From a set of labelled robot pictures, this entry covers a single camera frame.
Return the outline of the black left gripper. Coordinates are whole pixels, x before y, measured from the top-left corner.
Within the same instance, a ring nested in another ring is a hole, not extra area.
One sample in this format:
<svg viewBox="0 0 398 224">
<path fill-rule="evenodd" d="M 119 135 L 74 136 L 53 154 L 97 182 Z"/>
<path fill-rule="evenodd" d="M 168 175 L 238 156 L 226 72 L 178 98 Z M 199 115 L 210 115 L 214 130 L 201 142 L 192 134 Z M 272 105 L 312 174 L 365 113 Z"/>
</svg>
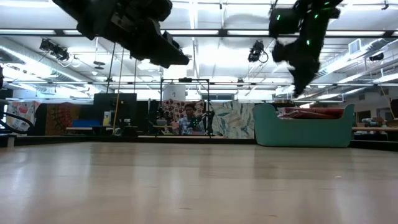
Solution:
<svg viewBox="0 0 398 224">
<path fill-rule="evenodd" d="M 160 30 L 160 24 L 147 15 L 149 1 L 97 0 L 92 1 L 90 15 L 93 31 L 105 39 L 119 43 L 130 56 L 164 68 L 188 65 L 180 44 L 173 35 Z"/>
</svg>

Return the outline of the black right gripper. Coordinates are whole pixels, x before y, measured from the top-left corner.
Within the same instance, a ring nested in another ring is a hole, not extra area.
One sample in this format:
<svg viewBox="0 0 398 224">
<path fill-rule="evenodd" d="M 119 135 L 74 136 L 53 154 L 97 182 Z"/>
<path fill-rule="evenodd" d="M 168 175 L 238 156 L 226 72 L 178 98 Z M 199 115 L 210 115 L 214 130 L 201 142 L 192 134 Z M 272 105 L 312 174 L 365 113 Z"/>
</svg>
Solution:
<svg viewBox="0 0 398 224">
<path fill-rule="evenodd" d="M 276 42 L 274 62 L 285 61 L 294 67 L 294 96 L 300 96 L 319 70 L 319 55 L 325 38 L 325 23 L 307 21 L 301 26 L 298 38 L 289 44 Z"/>
</svg>

